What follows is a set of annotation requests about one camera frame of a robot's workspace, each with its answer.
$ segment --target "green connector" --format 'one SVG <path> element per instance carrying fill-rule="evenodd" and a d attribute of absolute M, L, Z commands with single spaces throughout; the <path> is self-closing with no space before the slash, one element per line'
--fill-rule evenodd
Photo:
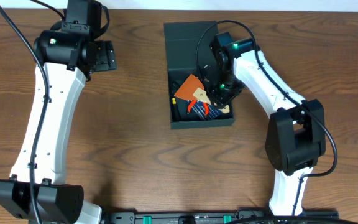
<path fill-rule="evenodd" d="M 223 223 L 231 222 L 231 215 L 224 215 L 223 216 Z"/>
<path fill-rule="evenodd" d="M 143 224 L 152 224 L 152 217 L 143 217 Z"/>

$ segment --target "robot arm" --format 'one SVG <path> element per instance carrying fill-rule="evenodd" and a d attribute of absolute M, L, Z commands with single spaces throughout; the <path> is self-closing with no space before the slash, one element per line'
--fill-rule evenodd
<path fill-rule="evenodd" d="M 107 24 L 101 27 L 102 10 Z M 91 74 L 116 69 L 111 41 L 95 41 L 109 25 L 108 11 L 95 0 L 69 0 L 65 18 L 43 31 L 34 49 L 49 82 L 50 101 L 35 157 L 34 191 L 44 222 L 99 224 L 102 209 L 84 200 L 79 185 L 67 185 L 66 153 L 78 97 Z M 44 94 L 40 69 L 24 143 L 9 180 L 0 180 L 0 204 L 14 217 L 35 218 L 30 200 L 29 161 Z"/>
<path fill-rule="evenodd" d="M 305 100 L 301 95 L 295 93 L 271 68 L 267 63 L 262 51 L 258 51 L 259 58 L 263 63 L 266 71 L 270 76 L 286 91 L 290 96 L 299 103 Z M 289 100 L 286 100 L 282 93 L 273 85 L 273 83 L 263 74 L 255 59 L 255 52 L 249 51 L 241 54 L 239 58 L 234 59 L 233 71 L 235 76 L 242 81 L 256 97 L 258 102 L 262 105 L 267 116 L 270 117 L 272 113 L 277 112 L 279 108 L 290 109 L 294 105 Z M 284 171 L 275 171 L 275 183 L 273 196 L 269 201 L 269 207 L 274 215 L 291 215 L 293 205 L 295 203 L 299 178 L 302 174 L 309 174 L 313 170 L 312 167 L 305 167 L 294 172 L 292 175 L 286 175 Z M 305 191 L 305 183 L 301 187 L 300 198 L 298 205 L 296 205 L 295 215 L 302 212 L 302 197 Z"/>
<path fill-rule="evenodd" d="M 220 81 L 210 85 L 208 95 L 215 105 L 225 106 L 236 97 L 244 86 L 252 92 L 270 118 L 266 139 L 266 152 L 275 171 L 273 196 L 269 207 L 274 215 L 299 215 L 305 182 L 301 185 L 296 205 L 300 177 L 310 174 L 318 157 L 325 152 L 324 134 L 314 121 L 307 118 L 290 100 L 277 89 L 259 68 L 251 39 L 234 42 L 229 33 L 215 36 L 211 49 L 218 63 Z M 293 91 L 273 70 L 264 54 L 257 49 L 261 66 L 270 77 L 294 100 L 303 104 L 324 122 L 322 105 L 317 101 L 306 101 Z M 201 74 L 208 74 L 204 68 Z M 294 131 L 294 124 L 303 127 Z"/>

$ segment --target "white wall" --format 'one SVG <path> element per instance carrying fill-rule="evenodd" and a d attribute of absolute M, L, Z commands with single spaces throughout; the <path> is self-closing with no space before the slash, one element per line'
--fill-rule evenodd
<path fill-rule="evenodd" d="M 66 8 L 67 0 L 44 0 Z M 257 10 L 358 12 L 358 0 L 99 0 L 109 9 Z M 0 0 L 2 7 L 35 8 L 29 0 Z"/>

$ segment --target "blue striped cloth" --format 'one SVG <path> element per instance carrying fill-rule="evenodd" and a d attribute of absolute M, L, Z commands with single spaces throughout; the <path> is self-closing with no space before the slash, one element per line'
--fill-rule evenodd
<path fill-rule="evenodd" d="M 211 105 L 208 105 L 208 107 L 209 107 L 209 115 L 208 115 L 208 117 L 205 116 L 204 103 L 201 102 L 201 101 L 197 101 L 191 109 L 203 121 L 215 119 L 219 115 L 222 114 L 222 111 L 212 108 Z"/>

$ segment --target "dark green box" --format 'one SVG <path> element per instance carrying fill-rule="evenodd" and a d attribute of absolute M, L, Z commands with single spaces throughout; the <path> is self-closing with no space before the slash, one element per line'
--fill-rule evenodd
<path fill-rule="evenodd" d="M 173 119 L 172 82 L 176 81 L 181 85 L 190 74 L 198 75 L 195 61 L 196 46 L 202 33 L 214 23 L 215 21 L 174 22 L 164 24 L 171 129 L 230 126 L 234 122 L 231 103 L 229 104 L 231 109 L 230 113 L 221 114 L 217 119 L 201 121 L 198 120 L 197 115 L 194 113 L 186 115 L 186 118 L 183 118 L 181 121 L 174 121 Z M 216 65 L 215 58 L 209 47 L 216 34 L 218 34 L 218 28 L 211 28 L 200 43 L 199 61 L 202 67 L 205 65 Z M 186 114 L 187 102 L 178 100 L 177 105 L 180 114 Z"/>

